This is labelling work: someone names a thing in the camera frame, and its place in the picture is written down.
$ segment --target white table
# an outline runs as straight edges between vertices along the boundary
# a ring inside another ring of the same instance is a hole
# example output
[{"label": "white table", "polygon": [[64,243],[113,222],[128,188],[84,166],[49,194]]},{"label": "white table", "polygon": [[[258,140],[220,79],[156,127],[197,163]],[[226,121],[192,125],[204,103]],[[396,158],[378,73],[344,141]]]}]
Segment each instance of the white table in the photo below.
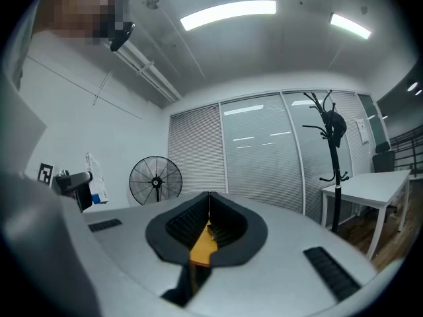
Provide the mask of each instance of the white table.
[{"label": "white table", "polygon": [[[398,231],[402,231],[404,227],[404,220],[408,207],[408,195],[410,192],[409,174],[409,170],[360,174],[341,183],[341,199],[360,205],[367,205],[368,207],[379,210],[375,232],[366,255],[368,260],[373,256],[377,243],[379,242],[387,206],[401,191],[403,186],[406,185],[403,215],[401,216]],[[328,196],[335,197],[335,185],[322,189],[322,193],[322,226],[325,227],[328,211]]]}]

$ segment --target white box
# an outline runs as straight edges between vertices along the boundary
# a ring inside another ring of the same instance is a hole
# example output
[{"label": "white box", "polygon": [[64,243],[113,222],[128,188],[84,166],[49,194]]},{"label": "white box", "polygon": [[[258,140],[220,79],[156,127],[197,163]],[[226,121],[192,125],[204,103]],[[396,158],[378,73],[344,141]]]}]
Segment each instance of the white box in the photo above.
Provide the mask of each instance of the white box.
[{"label": "white box", "polygon": [[104,185],[104,179],[101,174],[100,164],[94,159],[93,154],[87,153],[85,165],[87,166],[87,172],[91,172],[93,175],[93,180],[89,183],[93,203],[107,203],[108,196],[106,193],[106,186]]}]

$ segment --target black coat rack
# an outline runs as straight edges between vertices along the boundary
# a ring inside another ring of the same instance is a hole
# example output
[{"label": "black coat rack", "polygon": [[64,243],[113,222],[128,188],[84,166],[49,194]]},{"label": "black coat rack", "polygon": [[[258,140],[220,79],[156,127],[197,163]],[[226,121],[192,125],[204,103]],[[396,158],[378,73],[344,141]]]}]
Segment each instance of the black coat rack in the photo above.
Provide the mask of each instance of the black coat rack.
[{"label": "black coat rack", "polygon": [[335,179],[336,185],[335,185],[335,210],[334,210],[334,217],[333,217],[333,224],[332,224],[332,232],[336,232],[338,230],[338,224],[339,224],[339,215],[340,215],[340,209],[341,209],[341,181],[346,181],[349,179],[347,176],[347,172],[345,172],[342,176],[340,175],[339,171],[339,160],[338,160],[338,153],[336,151],[336,147],[339,148],[340,146],[340,140],[342,136],[346,132],[346,123],[344,121],[344,118],[342,118],[341,115],[336,113],[334,111],[335,109],[335,103],[332,103],[332,110],[329,110],[328,112],[325,110],[325,102],[326,99],[331,94],[331,90],[326,95],[325,99],[323,100],[323,106],[320,105],[320,102],[317,100],[316,94],[314,92],[311,92],[310,97],[307,93],[304,93],[304,95],[312,100],[315,104],[315,106],[310,106],[310,108],[316,108],[317,111],[320,113],[320,116],[322,117],[323,123],[325,125],[325,129],[317,127],[315,125],[303,125],[303,127],[308,128],[317,128],[321,130],[320,135],[322,135],[324,140],[328,140],[329,144],[329,150],[330,150],[330,158],[332,159],[332,167],[333,167],[333,177],[330,180],[327,180],[325,178],[319,178],[320,181],[326,181],[331,182],[333,179]]}]

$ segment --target standing fan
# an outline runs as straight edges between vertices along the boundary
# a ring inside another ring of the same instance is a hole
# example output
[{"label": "standing fan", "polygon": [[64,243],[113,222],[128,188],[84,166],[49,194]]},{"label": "standing fan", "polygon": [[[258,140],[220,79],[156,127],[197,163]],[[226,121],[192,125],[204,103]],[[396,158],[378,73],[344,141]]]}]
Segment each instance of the standing fan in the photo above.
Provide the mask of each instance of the standing fan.
[{"label": "standing fan", "polygon": [[182,176],[171,160],[152,156],[140,160],[131,171],[130,190],[141,205],[178,197]]}]

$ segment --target fluorescent light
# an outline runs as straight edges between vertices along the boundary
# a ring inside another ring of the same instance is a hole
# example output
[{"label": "fluorescent light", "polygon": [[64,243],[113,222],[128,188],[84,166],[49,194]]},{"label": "fluorescent light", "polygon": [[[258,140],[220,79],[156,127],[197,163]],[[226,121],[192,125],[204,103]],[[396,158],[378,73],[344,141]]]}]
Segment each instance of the fluorescent light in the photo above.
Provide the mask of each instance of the fluorescent light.
[{"label": "fluorescent light", "polygon": [[227,3],[225,5],[203,9],[200,12],[182,18],[180,21],[185,30],[192,30],[204,24],[223,20],[225,18],[257,14],[276,14],[276,1],[255,0]]},{"label": "fluorescent light", "polygon": [[258,110],[258,109],[263,109],[263,105],[261,104],[260,106],[252,106],[252,107],[246,107],[246,108],[239,108],[239,109],[235,109],[235,110],[230,110],[228,112],[224,112],[224,114],[225,115],[232,115],[232,114],[250,112],[251,110]]},{"label": "fluorescent light", "polygon": [[410,88],[408,88],[407,89],[407,92],[410,92],[410,91],[412,91],[414,88],[416,88],[417,87],[417,82],[415,82],[415,83],[413,83],[411,86],[410,86]]},{"label": "fluorescent light", "polygon": [[359,24],[356,24],[355,22],[352,22],[351,20],[348,20],[347,18],[343,18],[340,15],[332,14],[332,17],[330,18],[330,23],[344,28],[346,30],[349,30],[350,32],[356,33],[357,35],[360,35],[362,38],[368,39],[371,32],[364,27],[361,27]]},{"label": "fluorescent light", "polygon": [[277,136],[277,135],[283,135],[283,134],[290,134],[290,131],[285,131],[283,133],[276,133],[276,134],[270,134],[270,136]]},{"label": "fluorescent light", "polygon": [[294,101],[292,102],[291,106],[302,106],[304,104],[315,104],[312,100],[305,100],[305,101]]},{"label": "fluorescent light", "polygon": [[250,137],[243,137],[242,139],[234,139],[232,141],[241,141],[241,140],[248,140],[248,139],[254,139],[254,136],[250,136]]}]

